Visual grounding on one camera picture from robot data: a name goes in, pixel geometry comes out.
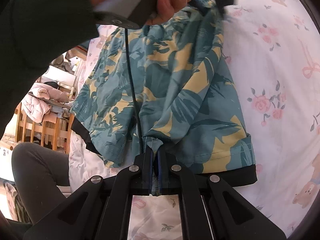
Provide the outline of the dark green left sleeve forearm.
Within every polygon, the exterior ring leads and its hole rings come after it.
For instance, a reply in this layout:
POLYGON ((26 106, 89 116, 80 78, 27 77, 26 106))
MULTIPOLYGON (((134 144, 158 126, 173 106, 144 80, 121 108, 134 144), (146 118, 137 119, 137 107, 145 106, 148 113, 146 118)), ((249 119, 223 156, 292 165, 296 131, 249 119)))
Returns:
POLYGON ((90 0, 10 0, 1 12, 1 132, 53 59, 98 36, 90 0))

